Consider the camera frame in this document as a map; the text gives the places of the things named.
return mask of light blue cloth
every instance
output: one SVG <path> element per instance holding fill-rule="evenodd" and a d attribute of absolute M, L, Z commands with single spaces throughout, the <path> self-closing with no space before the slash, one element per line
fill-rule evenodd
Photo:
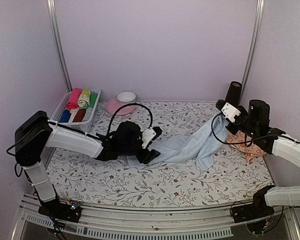
<path fill-rule="evenodd" d="M 214 117 L 190 137 L 178 135 L 171 137 L 163 143 L 154 141 L 149 146 L 149 149 L 155 149 L 161 154 L 149 164 L 160 162 L 182 163 L 196 157 L 196 168 L 198 170 L 205 170 L 211 167 L 214 163 L 214 153 L 222 145 L 211 131 L 211 122 Z M 222 141 L 225 141 L 228 136 L 227 123 L 222 115 L 218 116 L 213 123 L 214 133 Z M 135 156 L 129 156 L 127 159 L 131 168 L 144 166 L 143 163 L 139 163 Z"/>

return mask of plastic basket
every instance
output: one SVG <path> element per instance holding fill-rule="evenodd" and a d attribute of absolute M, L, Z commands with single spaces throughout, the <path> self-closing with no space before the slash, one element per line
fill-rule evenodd
<path fill-rule="evenodd" d="M 98 96 L 96 97 L 95 104 L 93 106 L 92 113 L 91 113 L 89 119 L 87 121 L 83 121 L 83 122 L 63 122 L 63 123 L 61 123 L 62 125 L 65 125 L 69 128 L 81 130 L 83 132 L 89 132 L 91 130 L 92 123 L 94 122 L 95 117 L 96 117 L 97 105 L 98 105 L 99 97 L 100 97 L 100 94 L 101 94 L 101 90 L 91 91 L 91 93 L 92 94 L 97 93 Z M 53 114 L 51 116 L 51 119 L 53 119 L 55 121 L 60 120 L 60 118 L 62 116 L 62 113 L 66 109 L 66 105 L 68 103 L 70 95 L 71 95 L 71 92 L 68 92 L 68 93 L 65 94 L 62 101 L 59 103 L 58 107 L 53 112 Z"/>

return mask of rolled towel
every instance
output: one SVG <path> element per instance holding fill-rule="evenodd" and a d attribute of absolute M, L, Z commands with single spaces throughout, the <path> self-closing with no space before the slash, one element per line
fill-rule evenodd
<path fill-rule="evenodd" d="M 67 123 L 70 119 L 70 116 L 71 116 L 70 111 L 68 109 L 64 110 L 60 117 L 59 123 Z"/>
<path fill-rule="evenodd" d="M 90 103 L 89 103 L 89 105 L 86 106 L 85 108 L 86 108 L 86 109 L 94 108 L 94 105 L 95 105 L 95 103 L 96 103 L 97 97 L 98 97 L 98 93 L 91 93 L 91 94 L 90 94 Z"/>
<path fill-rule="evenodd" d="M 90 90 L 88 88 L 84 88 L 78 99 L 78 106 L 83 108 L 90 104 Z"/>
<path fill-rule="evenodd" d="M 71 110 L 71 109 L 76 109 L 78 107 L 78 99 L 80 97 L 81 92 L 82 90 L 77 87 L 72 90 L 72 93 L 69 97 L 69 101 L 65 106 L 66 109 Z"/>
<path fill-rule="evenodd" d="M 84 116 L 86 114 L 86 109 L 85 108 L 81 108 L 75 115 L 74 119 L 73 119 L 73 123 L 79 123 L 82 122 L 82 119 L 84 119 Z"/>
<path fill-rule="evenodd" d="M 89 108 L 86 109 L 84 118 L 82 119 L 82 122 L 85 122 L 85 121 L 89 120 L 90 115 L 92 113 L 92 110 L 93 110 L 92 107 L 89 107 Z"/>
<path fill-rule="evenodd" d="M 71 113 L 71 116 L 70 116 L 70 119 L 68 121 L 68 123 L 72 123 L 75 119 L 75 116 L 77 115 L 77 112 L 79 111 L 79 107 L 77 107 L 76 109 L 71 109 L 70 110 L 70 113 Z"/>

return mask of green towel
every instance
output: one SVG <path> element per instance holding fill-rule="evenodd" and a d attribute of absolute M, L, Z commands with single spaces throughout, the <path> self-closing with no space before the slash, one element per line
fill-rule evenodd
<path fill-rule="evenodd" d="M 97 97 L 98 97 L 98 93 L 91 93 L 90 94 L 90 104 L 88 106 L 86 106 L 85 109 L 93 108 L 96 103 Z"/>

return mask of wall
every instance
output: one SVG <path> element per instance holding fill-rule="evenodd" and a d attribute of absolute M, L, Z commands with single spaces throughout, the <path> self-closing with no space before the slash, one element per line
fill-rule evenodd
<path fill-rule="evenodd" d="M 28 186 L 5 151 L 19 125 L 37 110 L 52 113 L 65 93 L 46 1 L 0 0 L 0 240 Z"/>
<path fill-rule="evenodd" d="M 59 30 L 74 87 L 101 100 L 215 101 L 241 81 L 257 1 L 58 0 Z"/>
<path fill-rule="evenodd" d="M 266 101 L 270 125 L 300 140 L 300 1 L 265 1 L 245 106 L 250 99 Z M 277 185 L 300 185 L 300 169 L 278 157 L 265 159 Z"/>

